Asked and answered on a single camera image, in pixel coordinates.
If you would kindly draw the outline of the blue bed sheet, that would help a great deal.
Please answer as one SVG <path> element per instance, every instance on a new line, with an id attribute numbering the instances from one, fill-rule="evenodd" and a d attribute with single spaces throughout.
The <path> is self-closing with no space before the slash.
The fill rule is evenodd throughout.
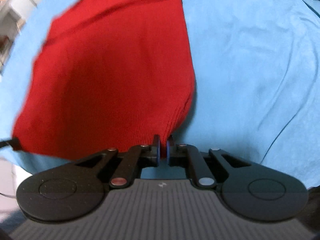
<path id="1" fill-rule="evenodd" d="M 319 2 L 182 0 L 196 76 L 174 133 L 319 185 Z"/>

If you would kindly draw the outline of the white shelf desk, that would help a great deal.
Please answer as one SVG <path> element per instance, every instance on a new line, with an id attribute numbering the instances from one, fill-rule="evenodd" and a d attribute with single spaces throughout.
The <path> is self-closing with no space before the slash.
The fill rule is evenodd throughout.
<path id="1" fill-rule="evenodd" d="M 41 0 L 1 0 L 1 73 L 16 37 Z"/>

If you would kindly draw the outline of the red knit sweater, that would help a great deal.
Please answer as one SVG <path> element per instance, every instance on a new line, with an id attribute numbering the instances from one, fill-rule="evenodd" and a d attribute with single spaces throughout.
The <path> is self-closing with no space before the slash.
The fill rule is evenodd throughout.
<path id="1" fill-rule="evenodd" d="M 12 136 L 68 160 L 164 144 L 194 89 L 182 0 L 78 0 L 50 25 Z"/>

